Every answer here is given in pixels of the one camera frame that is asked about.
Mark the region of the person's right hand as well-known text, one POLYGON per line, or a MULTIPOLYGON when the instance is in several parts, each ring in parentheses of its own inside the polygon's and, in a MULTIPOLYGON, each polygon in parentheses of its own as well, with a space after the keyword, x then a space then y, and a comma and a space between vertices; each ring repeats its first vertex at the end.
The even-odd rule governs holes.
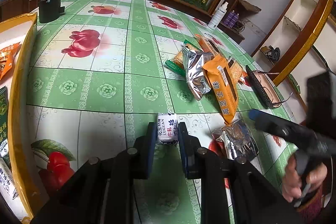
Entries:
MULTIPOLYGON (((292 202, 294 199, 301 197, 302 180, 301 176, 296 171, 296 159, 294 154, 288 159, 288 164, 285 167, 285 175, 282 178, 282 196, 292 202)), ((317 168, 312 170, 306 177, 306 183, 310 184, 309 192, 318 189, 327 176, 327 167, 321 163, 317 168)))

